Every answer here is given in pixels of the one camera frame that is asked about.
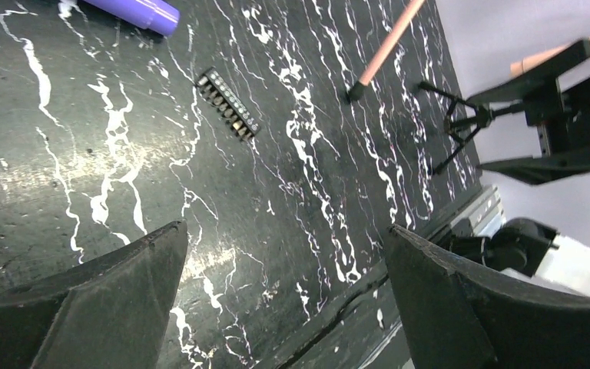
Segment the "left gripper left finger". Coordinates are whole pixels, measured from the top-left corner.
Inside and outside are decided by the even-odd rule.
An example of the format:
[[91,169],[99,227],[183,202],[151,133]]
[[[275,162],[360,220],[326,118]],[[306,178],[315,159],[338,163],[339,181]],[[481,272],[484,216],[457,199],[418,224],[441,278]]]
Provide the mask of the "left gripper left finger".
[[0,368],[153,368],[187,257],[184,221],[0,293]]

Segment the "black tripod mic stand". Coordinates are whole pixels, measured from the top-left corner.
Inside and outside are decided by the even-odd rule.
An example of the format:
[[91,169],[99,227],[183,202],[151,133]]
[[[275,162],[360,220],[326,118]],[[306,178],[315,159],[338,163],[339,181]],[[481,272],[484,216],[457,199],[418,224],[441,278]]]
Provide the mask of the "black tripod mic stand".
[[[430,91],[444,98],[448,98],[451,101],[443,120],[443,129],[453,141],[458,143],[458,146],[444,161],[429,171],[429,174],[432,176],[442,174],[446,167],[467,146],[467,144],[470,143],[482,129],[488,128],[498,117],[523,112],[525,110],[523,102],[517,102],[505,108],[492,110],[488,105],[477,105],[476,103],[469,102],[461,96],[443,91],[427,81],[421,81],[418,84],[418,87],[422,90]],[[470,118],[452,120],[452,115],[458,105],[464,105],[471,108],[475,112],[475,115]]]

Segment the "purple microphone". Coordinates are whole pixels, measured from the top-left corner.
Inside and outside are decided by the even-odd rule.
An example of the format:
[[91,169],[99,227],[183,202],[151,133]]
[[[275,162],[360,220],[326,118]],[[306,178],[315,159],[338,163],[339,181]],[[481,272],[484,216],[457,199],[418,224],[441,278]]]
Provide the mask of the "purple microphone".
[[86,0],[132,25],[163,36],[174,34],[180,21],[180,11],[160,0]]

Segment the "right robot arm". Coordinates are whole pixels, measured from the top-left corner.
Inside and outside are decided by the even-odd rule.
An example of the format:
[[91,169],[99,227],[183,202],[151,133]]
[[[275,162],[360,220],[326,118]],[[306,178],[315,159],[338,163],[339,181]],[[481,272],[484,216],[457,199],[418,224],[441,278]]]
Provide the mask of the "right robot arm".
[[[484,170],[529,185],[590,174],[590,77],[567,89],[559,84],[589,59],[590,37],[515,63],[508,82],[469,99],[477,116],[449,123],[447,131],[480,130],[521,112],[538,132],[541,154],[485,163]],[[590,247],[536,221],[513,219],[490,237],[456,241],[452,250],[504,274],[590,297]]]

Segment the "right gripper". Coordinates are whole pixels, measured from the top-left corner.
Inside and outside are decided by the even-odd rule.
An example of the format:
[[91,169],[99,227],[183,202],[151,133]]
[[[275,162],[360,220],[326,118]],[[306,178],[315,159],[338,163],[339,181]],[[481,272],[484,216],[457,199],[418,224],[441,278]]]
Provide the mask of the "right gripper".
[[482,163],[492,171],[528,185],[543,185],[590,173],[590,157],[555,156],[590,147],[590,76],[563,90],[559,77],[590,59],[590,41],[582,38],[528,71],[468,98],[476,104],[524,98],[526,122],[537,129],[546,158],[513,158]]

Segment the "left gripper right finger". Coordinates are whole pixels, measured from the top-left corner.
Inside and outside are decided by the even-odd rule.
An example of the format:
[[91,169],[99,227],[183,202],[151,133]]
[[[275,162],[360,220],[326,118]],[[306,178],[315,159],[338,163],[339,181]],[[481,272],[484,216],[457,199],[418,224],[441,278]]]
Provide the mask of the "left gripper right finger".
[[417,368],[590,368],[590,297],[469,261],[399,225],[384,259]]

